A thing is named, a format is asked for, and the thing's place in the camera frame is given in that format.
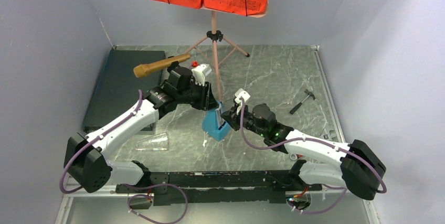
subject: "black tripod clamp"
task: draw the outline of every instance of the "black tripod clamp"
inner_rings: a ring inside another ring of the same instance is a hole
[[[210,38],[212,41],[217,41],[219,40],[219,42],[221,42],[223,40],[223,34],[221,33],[220,30],[216,30],[215,34],[212,34],[211,31],[207,32],[207,38]]]

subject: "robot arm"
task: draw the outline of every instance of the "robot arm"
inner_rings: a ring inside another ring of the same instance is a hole
[[[235,105],[224,112],[222,118],[235,131],[243,127],[264,137],[268,147],[250,144],[241,128],[241,134],[248,145],[260,150],[300,154],[321,162],[298,159],[289,171],[293,184],[340,186],[367,200],[374,199],[375,194],[380,192],[378,187],[386,167],[364,142],[355,140],[352,144],[335,143],[306,135],[279,123],[265,103],[256,105],[249,112],[248,106],[242,105],[250,98],[246,91],[240,89],[235,96]]]
[[[114,162],[111,155],[141,129],[174,111],[178,104],[190,104],[204,111],[216,109],[219,104],[210,83],[205,81],[210,69],[207,64],[190,70],[173,63],[167,69],[169,78],[146,97],[140,93],[139,101],[125,113],[85,137],[79,133],[70,137],[65,171],[89,193],[105,184],[149,185],[150,171],[145,166],[137,161]],[[59,186],[64,191],[62,180]]]

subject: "marble floor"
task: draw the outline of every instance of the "marble floor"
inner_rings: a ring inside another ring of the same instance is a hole
[[[182,54],[188,46],[118,46],[120,50],[163,50],[167,56]],[[198,46],[212,58],[211,46]],[[320,72],[309,46],[241,46],[250,53],[246,58],[234,52],[220,65],[222,104],[232,106],[235,92],[245,89],[251,98],[250,108],[266,103],[277,115],[277,120],[299,131],[319,137],[325,127],[333,127],[333,120],[325,98]],[[232,50],[230,45],[218,45],[219,59]],[[196,50],[192,58],[181,63],[189,66],[192,60],[210,63]],[[209,81],[215,83],[215,75]],[[293,115],[289,111],[305,98],[304,90],[315,94],[315,101],[308,99]],[[289,169],[294,161],[289,155],[272,150],[255,150],[243,141],[240,132],[231,130],[221,142],[203,132],[201,123],[205,112],[190,105],[179,105],[177,110],[163,117],[155,127],[155,134],[169,134],[168,151],[138,151],[135,143],[147,137],[136,135],[118,150],[113,159],[142,162],[153,172],[200,172],[216,170],[265,170]],[[262,138],[246,132],[250,142],[264,146]]]

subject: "wall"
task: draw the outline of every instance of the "wall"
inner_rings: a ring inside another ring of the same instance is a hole
[[[387,166],[382,223],[444,223],[444,0],[344,0],[321,59],[347,140]]]
[[[190,45],[210,30],[209,11],[149,0],[91,2],[115,45]],[[218,29],[240,45],[318,45],[341,2],[269,0],[263,18],[218,14]]]
[[[88,0],[0,0],[1,223],[54,223],[67,140],[109,50]]]

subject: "blue object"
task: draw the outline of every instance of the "blue object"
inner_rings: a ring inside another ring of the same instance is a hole
[[[230,125],[223,119],[221,119],[223,121],[222,125],[218,125],[218,113],[224,112],[221,103],[218,103],[220,105],[220,109],[218,108],[207,111],[207,114],[203,120],[203,131],[219,142],[227,136],[231,128]]]

